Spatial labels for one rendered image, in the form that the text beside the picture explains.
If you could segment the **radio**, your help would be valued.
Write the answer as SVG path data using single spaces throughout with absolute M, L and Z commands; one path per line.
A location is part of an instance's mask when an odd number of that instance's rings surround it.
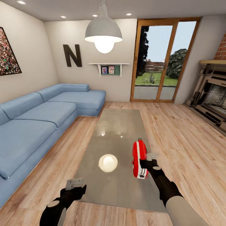
M 145 144 L 141 139 L 137 142 L 134 142 L 133 149 L 132 149 L 132 169 L 133 175 L 139 179 L 145 179 L 148 175 L 147 169 L 142 169 L 140 165 L 140 159 L 145 160 L 147 154 L 147 149 Z

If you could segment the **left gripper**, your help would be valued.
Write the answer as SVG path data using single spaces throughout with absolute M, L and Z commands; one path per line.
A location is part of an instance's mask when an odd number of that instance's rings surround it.
M 86 188 L 87 185 L 85 185 L 84 187 L 74 187 L 73 189 L 67 191 L 65 189 L 62 189 L 60 191 L 60 196 L 68 195 L 71 199 L 72 204 L 74 200 L 79 200 L 82 198 L 83 194 L 86 193 Z

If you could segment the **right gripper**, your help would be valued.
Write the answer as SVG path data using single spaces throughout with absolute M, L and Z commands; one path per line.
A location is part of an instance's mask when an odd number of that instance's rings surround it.
M 140 161 L 140 165 L 142 169 L 148 169 L 148 165 L 149 164 L 155 164 L 157 166 L 157 160 L 156 159 L 152 159 L 152 161 L 147 161 L 147 160 L 139 160 Z

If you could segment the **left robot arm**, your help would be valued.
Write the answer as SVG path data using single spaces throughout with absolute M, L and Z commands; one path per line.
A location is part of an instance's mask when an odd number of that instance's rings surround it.
M 66 188 L 60 191 L 60 197 L 49 203 L 40 219 L 40 226 L 63 226 L 67 209 L 74 200 L 82 198 L 86 193 L 87 185 L 84 187 L 74 187 L 72 185 L 83 184 L 84 178 L 69 179 L 66 183 Z

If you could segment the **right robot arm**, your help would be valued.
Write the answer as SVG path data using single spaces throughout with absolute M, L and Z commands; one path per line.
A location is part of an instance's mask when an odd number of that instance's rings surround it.
M 159 153 L 147 153 L 145 160 L 139 160 L 142 169 L 148 170 L 148 177 L 156 193 L 169 214 L 173 226 L 210 226 L 191 207 L 179 192 L 177 185 L 165 176 L 164 171 L 157 165 L 154 158 Z

